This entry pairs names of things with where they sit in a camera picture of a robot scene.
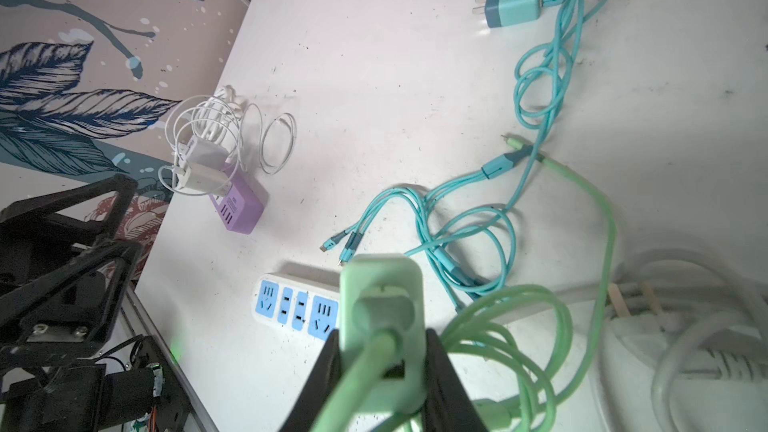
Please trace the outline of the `white charger plug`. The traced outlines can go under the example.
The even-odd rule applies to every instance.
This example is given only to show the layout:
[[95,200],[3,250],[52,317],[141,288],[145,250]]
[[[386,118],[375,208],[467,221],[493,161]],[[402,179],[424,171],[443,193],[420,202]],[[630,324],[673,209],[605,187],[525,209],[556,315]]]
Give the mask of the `white charger plug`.
[[226,195],[238,151],[199,136],[180,146],[179,164],[173,169],[176,192],[192,195]]

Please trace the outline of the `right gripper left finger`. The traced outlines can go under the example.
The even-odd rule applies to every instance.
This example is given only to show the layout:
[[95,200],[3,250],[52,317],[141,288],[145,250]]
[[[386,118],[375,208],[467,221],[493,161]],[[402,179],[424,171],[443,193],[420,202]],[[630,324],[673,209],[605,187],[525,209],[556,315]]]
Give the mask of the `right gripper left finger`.
[[309,431],[339,382],[341,375],[339,331],[334,329],[326,339],[308,379],[280,431]]

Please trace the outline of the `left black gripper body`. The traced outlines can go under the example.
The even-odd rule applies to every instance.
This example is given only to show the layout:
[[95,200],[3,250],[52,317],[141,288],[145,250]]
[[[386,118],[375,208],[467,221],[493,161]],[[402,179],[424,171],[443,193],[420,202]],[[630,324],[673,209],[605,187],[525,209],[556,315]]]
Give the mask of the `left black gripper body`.
[[14,202],[1,213],[1,389],[5,431],[180,431],[192,407],[150,335],[112,332],[143,247],[118,237],[136,182],[105,180]]

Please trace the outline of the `light green charger adapter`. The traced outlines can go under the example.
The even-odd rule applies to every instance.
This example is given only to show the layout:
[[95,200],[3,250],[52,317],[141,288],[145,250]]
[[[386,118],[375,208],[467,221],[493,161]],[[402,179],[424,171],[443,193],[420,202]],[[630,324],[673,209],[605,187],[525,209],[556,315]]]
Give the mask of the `light green charger adapter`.
[[359,255],[340,275],[339,350],[348,372],[374,335],[395,335],[397,352],[362,403],[364,413],[410,414],[425,401],[423,277],[403,255]]

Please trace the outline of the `white power strip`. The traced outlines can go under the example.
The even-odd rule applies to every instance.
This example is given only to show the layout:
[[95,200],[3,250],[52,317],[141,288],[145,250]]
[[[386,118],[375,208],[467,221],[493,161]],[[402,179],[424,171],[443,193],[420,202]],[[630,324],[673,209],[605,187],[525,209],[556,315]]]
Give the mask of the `white power strip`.
[[290,274],[267,273],[251,294],[252,317],[283,331],[325,341],[339,326],[339,288]]

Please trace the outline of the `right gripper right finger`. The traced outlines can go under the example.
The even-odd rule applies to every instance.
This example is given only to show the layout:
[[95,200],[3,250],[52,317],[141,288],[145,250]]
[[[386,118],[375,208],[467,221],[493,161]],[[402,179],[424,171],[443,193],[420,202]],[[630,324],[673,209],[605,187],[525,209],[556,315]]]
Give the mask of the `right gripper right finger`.
[[424,431],[487,431],[434,329],[426,331],[425,377]]

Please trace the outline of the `purple power strip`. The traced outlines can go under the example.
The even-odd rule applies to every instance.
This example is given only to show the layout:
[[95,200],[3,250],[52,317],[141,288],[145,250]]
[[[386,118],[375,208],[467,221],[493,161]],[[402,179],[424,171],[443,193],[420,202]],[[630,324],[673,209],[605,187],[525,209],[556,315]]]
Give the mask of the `purple power strip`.
[[225,194],[213,194],[209,198],[228,231],[250,235],[264,213],[269,195],[255,178],[238,171]]

